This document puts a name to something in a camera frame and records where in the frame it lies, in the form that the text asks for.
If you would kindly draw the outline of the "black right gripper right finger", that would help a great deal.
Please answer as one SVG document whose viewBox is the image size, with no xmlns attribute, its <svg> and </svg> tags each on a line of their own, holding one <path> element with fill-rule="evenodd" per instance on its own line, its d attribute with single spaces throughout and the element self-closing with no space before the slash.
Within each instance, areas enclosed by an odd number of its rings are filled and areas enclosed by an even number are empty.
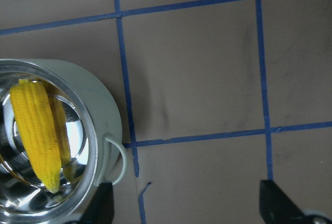
<svg viewBox="0 0 332 224">
<path fill-rule="evenodd" d="M 259 183 L 259 213 L 264 223 L 331 223 L 321 212 L 301 210 L 272 180 Z"/>
</svg>

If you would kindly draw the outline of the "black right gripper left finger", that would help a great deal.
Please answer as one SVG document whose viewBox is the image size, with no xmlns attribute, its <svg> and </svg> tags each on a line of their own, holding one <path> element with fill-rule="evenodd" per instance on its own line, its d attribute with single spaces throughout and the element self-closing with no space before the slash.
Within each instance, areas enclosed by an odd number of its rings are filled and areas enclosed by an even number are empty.
<svg viewBox="0 0 332 224">
<path fill-rule="evenodd" d="M 110 182 L 91 185 L 87 191 L 74 193 L 71 211 L 62 223 L 112 223 L 114 220 L 114 187 Z"/>
</svg>

